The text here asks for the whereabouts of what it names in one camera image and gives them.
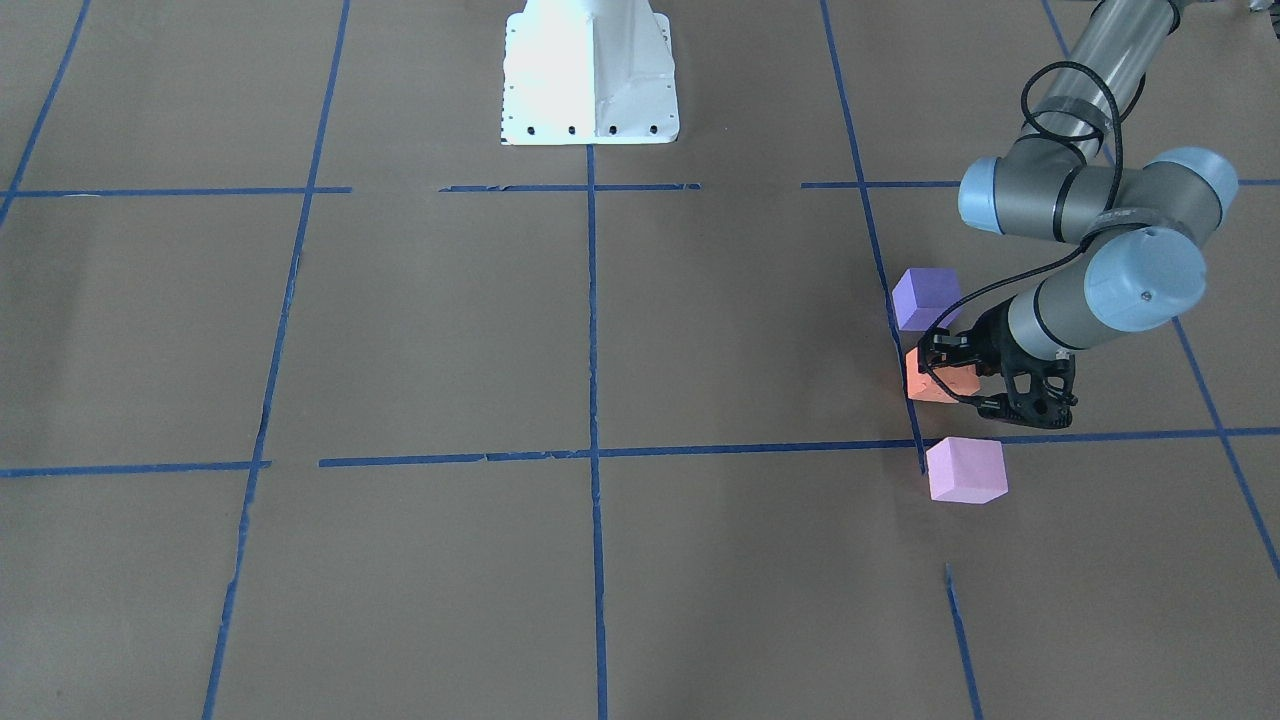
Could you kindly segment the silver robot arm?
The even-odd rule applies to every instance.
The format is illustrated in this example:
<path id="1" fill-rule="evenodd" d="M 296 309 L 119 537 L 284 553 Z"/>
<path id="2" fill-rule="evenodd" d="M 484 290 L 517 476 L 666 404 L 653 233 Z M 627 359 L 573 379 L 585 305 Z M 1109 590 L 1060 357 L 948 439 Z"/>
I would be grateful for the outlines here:
<path id="1" fill-rule="evenodd" d="M 1185 9 L 1098 3 L 1069 56 L 1024 85 L 1007 154 L 975 160 L 963 177 L 957 210 L 969 227 L 1070 247 L 969 331 L 920 342 L 923 372 L 969 366 L 1004 380 L 996 395 L 963 397 L 987 420 L 1070 427 L 1079 354 L 1165 325 L 1204 295 L 1203 249 L 1239 191 L 1235 167 L 1202 147 L 1124 165 L 1124 120 Z"/>

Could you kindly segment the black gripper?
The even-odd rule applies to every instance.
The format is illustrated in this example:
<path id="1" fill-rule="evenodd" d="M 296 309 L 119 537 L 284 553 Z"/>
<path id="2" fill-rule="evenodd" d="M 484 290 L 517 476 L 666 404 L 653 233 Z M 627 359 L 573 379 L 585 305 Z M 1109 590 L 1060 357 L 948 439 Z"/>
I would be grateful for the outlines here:
<path id="1" fill-rule="evenodd" d="M 1012 301 L 984 313 L 975 324 L 978 375 L 1000 375 L 1004 391 L 977 400 L 986 420 L 1042 430 L 1065 430 L 1073 423 L 1075 359 L 1044 360 L 1015 340 L 1009 319 Z"/>

